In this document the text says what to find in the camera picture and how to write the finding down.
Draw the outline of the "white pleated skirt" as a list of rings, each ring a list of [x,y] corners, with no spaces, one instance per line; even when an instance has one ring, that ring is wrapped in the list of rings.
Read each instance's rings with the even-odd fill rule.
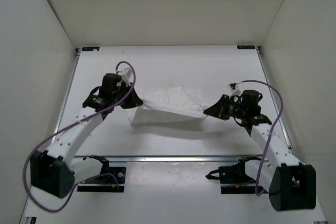
[[[172,123],[193,119],[204,120],[209,107],[201,87],[175,87],[140,95],[143,104],[127,109],[131,124]]]

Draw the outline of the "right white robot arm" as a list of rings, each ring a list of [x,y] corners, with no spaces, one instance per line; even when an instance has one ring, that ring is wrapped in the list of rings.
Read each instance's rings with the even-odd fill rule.
[[[263,95],[245,90],[241,95],[222,95],[204,114],[221,120],[239,120],[248,135],[265,151],[269,166],[249,161],[235,169],[236,178],[248,182],[253,178],[268,193],[276,211],[307,210],[316,207],[316,171],[295,157],[275,135],[274,123],[261,112]]]

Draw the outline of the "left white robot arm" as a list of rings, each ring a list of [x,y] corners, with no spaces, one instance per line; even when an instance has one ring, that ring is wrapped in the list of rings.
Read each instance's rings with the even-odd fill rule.
[[[81,160],[74,157],[89,137],[114,110],[115,106],[132,109],[143,104],[132,89],[130,68],[107,73],[102,84],[95,87],[82,104],[75,118],[76,125],[61,133],[44,151],[34,151],[30,158],[30,182],[58,198],[68,196],[76,183],[90,177],[104,181],[110,168],[106,158],[91,154]]]

